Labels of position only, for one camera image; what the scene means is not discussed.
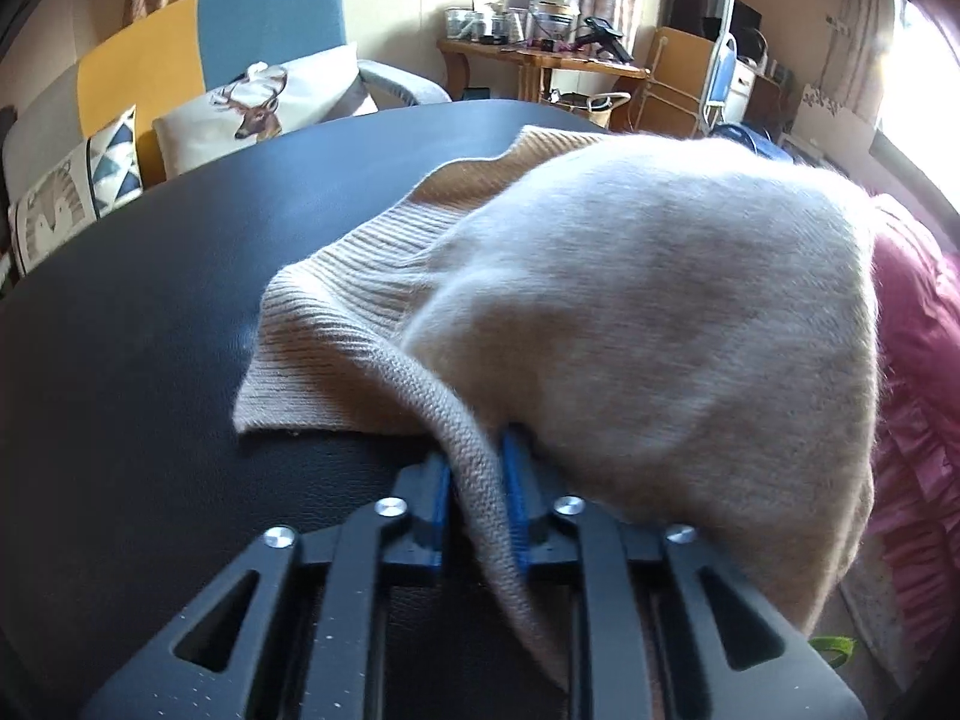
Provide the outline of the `beige knit sweater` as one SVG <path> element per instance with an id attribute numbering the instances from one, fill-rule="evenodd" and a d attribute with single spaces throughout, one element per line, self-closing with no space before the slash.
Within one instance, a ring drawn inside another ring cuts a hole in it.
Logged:
<path id="1" fill-rule="evenodd" d="M 553 679 L 498 450 L 521 426 L 586 499 L 724 546 L 811 632 L 874 502 L 871 199 L 722 138 L 529 127 L 282 268 L 233 424 L 423 433 L 478 564 Z"/>

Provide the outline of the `pink ruffled bedspread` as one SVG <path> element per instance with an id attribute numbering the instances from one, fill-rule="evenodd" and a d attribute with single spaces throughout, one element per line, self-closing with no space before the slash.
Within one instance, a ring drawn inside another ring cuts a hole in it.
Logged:
<path id="1" fill-rule="evenodd" d="M 869 532 L 923 665 L 958 616 L 958 255 L 890 195 L 874 206 L 882 385 Z"/>

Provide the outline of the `tiger print cushion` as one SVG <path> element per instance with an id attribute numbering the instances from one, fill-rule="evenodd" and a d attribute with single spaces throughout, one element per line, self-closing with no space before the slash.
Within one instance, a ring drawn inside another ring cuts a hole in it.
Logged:
<path id="1" fill-rule="evenodd" d="M 75 146 L 11 204 L 13 255 L 21 277 L 55 249 L 143 192 L 137 106 Z"/>

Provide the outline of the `blue child bicycle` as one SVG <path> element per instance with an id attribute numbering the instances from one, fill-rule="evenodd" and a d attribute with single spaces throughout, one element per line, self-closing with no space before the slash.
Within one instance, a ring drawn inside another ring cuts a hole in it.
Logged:
<path id="1" fill-rule="evenodd" d="M 755 132 L 755 130 L 742 124 L 724 122 L 724 124 L 715 125 L 709 130 L 709 137 L 731 140 L 731 142 L 738 143 L 743 148 L 747 148 L 748 151 L 752 151 L 752 153 L 767 160 L 781 161 L 782 163 L 794 162 L 793 156 L 788 151 L 784 151 L 781 146 L 771 142 L 766 135 L 761 135 L 761 133 Z"/>

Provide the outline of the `deer print cushion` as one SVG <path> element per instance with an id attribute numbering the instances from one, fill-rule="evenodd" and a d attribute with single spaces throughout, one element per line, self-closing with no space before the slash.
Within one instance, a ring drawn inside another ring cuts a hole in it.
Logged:
<path id="1" fill-rule="evenodd" d="M 168 179 L 322 122 L 374 114 L 355 49 L 334 47 L 285 64 L 256 62 L 223 86 L 153 121 Z"/>

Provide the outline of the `wooden side table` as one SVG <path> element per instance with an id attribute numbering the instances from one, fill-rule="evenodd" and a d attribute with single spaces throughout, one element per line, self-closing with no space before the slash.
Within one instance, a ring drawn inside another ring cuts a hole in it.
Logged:
<path id="1" fill-rule="evenodd" d="M 585 71 L 610 76 L 624 82 L 623 93 L 631 99 L 649 71 L 631 64 L 617 64 L 612 60 L 592 59 L 569 52 L 544 52 L 516 46 L 487 46 L 482 43 L 441 37 L 436 41 L 439 54 L 446 66 L 446 91 L 452 99 L 460 99 L 470 86 L 470 59 L 487 59 L 516 68 L 517 99 L 524 103 L 547 103 L 552 89 L 554 71 Z"/>

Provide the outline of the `black hair dryer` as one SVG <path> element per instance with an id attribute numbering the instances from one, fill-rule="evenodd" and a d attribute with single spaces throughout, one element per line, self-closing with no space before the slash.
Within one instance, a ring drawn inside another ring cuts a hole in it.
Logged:
<path id="1" fill-rule="evenodd" d="M 633 57 L 622 43 L 623 34 L 617 31 L 605 18 L 586 16 L 584 26 L 574 37 L 573 50 L 585 47 L 597 47 L 601 54 L 607 54 L 619 64 L 631 64 Z"/>

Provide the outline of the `grey yellow blue sofa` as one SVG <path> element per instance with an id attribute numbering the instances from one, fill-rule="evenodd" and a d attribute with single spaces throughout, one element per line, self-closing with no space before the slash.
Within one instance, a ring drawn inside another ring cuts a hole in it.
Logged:
<path id="1" fill-rule="evenodd" d="M 3 278 L 23 278 L 14 263 L 11 204 L 128 107 L 137 106 L 135 145 L 145 192 L 167 179 L 155 119 L 236 80 L 256 62 L 285 64 L 340 46 L 350 46 L 342 0 L 179 0 L 116 32 L 60 73 L 5 132 Z M 374 60 L 358 59 L 358 66 L 368 93 L 379 89 L 407 106 L 449 98 L 411 71 Z"/>

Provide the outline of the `clear storage jar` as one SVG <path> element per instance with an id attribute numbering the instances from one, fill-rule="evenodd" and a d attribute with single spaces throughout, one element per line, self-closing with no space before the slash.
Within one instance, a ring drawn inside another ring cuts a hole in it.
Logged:
<path id="1" fill-rule="evenodd" d="M 529 0 L 526 37 L 531 46 L 571 43 L 579 21 L 579 0 Z"/>

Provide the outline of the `black monitor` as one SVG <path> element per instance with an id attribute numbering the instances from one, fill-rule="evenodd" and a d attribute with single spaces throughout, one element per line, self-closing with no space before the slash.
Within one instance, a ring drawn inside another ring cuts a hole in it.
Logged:
<path id="1" fill-rule="evenodd" d="M 716 41 L 726 0 L 665 0 L 662 24 L 690 32 L 708 41 Z M 755 64 L 765 57 L 765 37 L 761 34 L 761 13 L 736 0 L 732 8 L 729 32 L 737 43 L 737 57 Z"/>

